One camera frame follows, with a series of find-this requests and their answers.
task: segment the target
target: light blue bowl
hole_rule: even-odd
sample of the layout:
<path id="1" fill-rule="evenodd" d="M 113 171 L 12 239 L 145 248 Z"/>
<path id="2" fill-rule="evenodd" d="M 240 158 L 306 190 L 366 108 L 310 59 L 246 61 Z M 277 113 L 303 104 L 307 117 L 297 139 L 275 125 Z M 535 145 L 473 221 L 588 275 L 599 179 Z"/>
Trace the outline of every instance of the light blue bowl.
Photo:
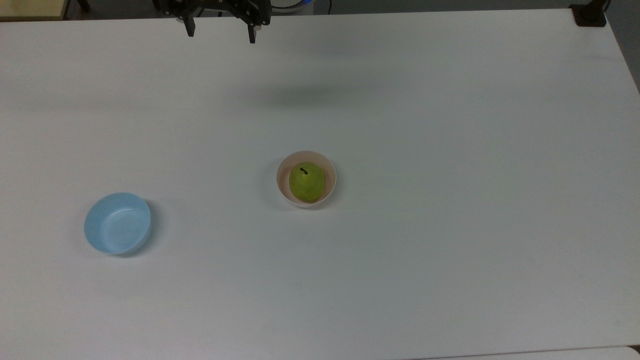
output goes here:
<path id="1" fill-rule="evenodd" d="M 84 220 L 84 235 L 91 246 L 106 254 L 122 255 L 138 250 L 151 232 L 147 203 L 132 193 L 103 197 Z"/>

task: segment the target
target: bowl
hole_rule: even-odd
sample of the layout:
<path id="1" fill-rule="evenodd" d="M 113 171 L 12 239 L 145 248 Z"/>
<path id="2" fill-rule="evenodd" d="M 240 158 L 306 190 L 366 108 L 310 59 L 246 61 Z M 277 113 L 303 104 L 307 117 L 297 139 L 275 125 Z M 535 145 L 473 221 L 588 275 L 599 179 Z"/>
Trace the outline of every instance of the bowl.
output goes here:
<path id="1" fill-rule="evenodd" d="M 317 164 L 324 172 L 324 192 L 320 199 L 316 202 L 304 202 L 293 195 L 291 188 L 289 187 L 289 174 L 293 166 L 302 163 L 304 161 L 311 161 Z M 293 205 L 308 209 L 314 208 L 320 205 L 326 198 L 331 195 L 333 188 L 335 188 L 335 168 L 329 159 L 325 158 L 322 154 L 318 154 L 314 151 L 298 151 L 287 156 L 278 167 L 276 172 L 276 182 L 278 189 L 282 195 Z"/>
<path id="2" fill-rule="evenodd" d="M 93 205 L 84 220 L 89 244 L 106 254 L 122 255 L 138 250 L 151 232 L 151 211 L 132 193 L 114 193 Z"/>

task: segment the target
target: green pear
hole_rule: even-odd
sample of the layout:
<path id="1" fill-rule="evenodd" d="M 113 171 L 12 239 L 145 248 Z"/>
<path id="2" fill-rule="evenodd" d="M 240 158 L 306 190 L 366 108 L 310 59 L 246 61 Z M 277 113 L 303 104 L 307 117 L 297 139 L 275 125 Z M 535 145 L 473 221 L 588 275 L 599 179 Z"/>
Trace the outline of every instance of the green pear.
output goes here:
<path id="1" fill-rule="evenodd" d="M 298 199 L 316 202 L 324 191 L 324 172 L 312 162 L 299 163 L 291 169 L 289 187 Z"/>

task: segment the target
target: black bracket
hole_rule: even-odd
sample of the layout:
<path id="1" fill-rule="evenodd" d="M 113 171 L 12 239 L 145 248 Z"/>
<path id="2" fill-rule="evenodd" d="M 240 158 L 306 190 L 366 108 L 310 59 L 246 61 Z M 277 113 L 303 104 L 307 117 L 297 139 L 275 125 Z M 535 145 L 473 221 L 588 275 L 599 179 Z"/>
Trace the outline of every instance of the black bracket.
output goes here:
<path id="1" fill-rule="evenodd" d="M 607 24 L 602 8 L 607 0 L 593 0 L 587 5 L 570 5 L 573 18 L 578 26 L 603 28 Z"/>

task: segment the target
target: white table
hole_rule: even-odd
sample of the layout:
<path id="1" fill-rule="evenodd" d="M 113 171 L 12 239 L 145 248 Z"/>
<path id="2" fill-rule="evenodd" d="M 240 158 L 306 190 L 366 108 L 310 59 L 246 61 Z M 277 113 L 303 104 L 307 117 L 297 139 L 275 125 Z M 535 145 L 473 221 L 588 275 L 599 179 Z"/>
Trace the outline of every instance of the white table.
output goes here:
<path id="1" fill-rule="evenodd" d="M 0 24 L 0 357 L 640 343 L 640 97 L 569 10 Z M 77 34 L 73 42 L 62 41 Z M 275 170 L 338 172 L 317 211 Z M 104 256 L 104 195 L 154 241 Z"/>
<path id="2" fill-rule="evenodd" d="M 628 347 L 590 348 L 582 350 L 561 350 L 529 352 L 524 354 L 503 354 L 470 357 L 448 357 L 449 360 L 638 360 L 640 355 Z"/>

